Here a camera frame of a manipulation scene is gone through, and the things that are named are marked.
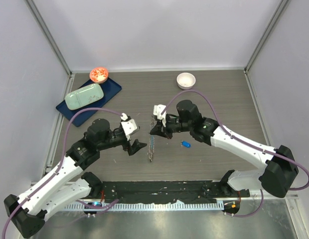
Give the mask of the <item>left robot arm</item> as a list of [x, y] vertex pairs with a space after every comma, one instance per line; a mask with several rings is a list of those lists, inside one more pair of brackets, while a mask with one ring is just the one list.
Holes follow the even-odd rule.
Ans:
[[8, 222], [28, 239], [38, 233], [50, 217], [62, 207], [78, 199], [97, 198], [102, 182], [85, 170], [100, 157], [100, 151], [121, 146], [129, 156], [146, 146], [131, 135], [139, 126], [130, 116], [122, 115], [120, 126], [110, 129], [106, 119], [97, 119], [83, 138], [65, 152], [60, 162], [35, 185], [17, 195], [8, 195], [3, 203]]

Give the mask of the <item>large keyring with blue handle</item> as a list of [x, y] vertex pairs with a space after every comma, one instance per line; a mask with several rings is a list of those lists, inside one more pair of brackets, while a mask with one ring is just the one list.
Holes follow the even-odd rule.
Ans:
[[[150, 130], [152, 130], [154, 126], [155, 126], [155, 120], [151, 119]], [[150, 134], [149, 149], [148, 149], [148, 158], [150, 162], [152, 162], [154, 158], [154, 145], [155, 145], [155, 137]]]

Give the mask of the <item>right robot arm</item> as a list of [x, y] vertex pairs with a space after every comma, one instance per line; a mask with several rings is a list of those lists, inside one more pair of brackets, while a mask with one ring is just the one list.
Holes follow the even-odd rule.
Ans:
[[224, 196], [248, 189], [262, 189], [277, 198], [286, 196], [299, 173], [288, 147], [274, 148], [243, 137], [218, 121], [202, 116], [190, 100], [177, 104], [177, 115], [168, 114], [164, 109], [164, 105], [154, 106], [156, 124], [151, 135], [171, 139], [174, 133], [188, 132], [196, 141], [231, 152], [256, 167], [250, 171], [229, 170], [220, 184]]

